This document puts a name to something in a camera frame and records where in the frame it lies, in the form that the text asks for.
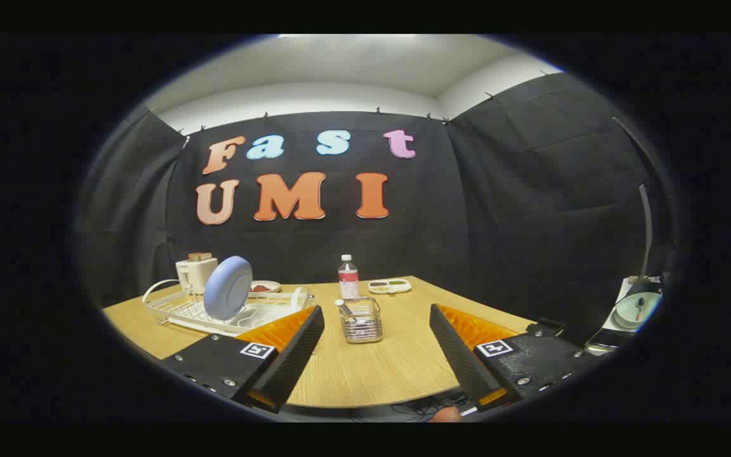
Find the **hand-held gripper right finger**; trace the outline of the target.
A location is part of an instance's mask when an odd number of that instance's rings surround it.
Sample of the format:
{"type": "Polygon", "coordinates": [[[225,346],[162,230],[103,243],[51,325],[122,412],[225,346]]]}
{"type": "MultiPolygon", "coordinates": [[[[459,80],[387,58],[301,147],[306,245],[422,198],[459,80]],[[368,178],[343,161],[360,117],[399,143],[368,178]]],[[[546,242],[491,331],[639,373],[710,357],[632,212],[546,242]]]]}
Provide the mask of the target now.
{"type": "Polygon", "coordinates": [[[602,356],[562,338],[563,326],[537,321],[522,333],[434,303],[430,329],[458,385],[478,411],[528,401],[594,370],[602,356]]]}

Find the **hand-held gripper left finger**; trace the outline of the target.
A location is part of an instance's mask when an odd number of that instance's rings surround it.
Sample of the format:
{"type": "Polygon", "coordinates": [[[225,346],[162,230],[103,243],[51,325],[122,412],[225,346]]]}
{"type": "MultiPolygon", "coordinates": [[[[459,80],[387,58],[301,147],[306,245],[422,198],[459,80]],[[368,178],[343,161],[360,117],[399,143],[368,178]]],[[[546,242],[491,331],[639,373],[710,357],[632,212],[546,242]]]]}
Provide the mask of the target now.
{"type": "Polygon", "coordinates": [[[324,329],[322,307],[312,306],[238,336],[205,336],[162,364],[224,399],[278,413],[324,329]]]}

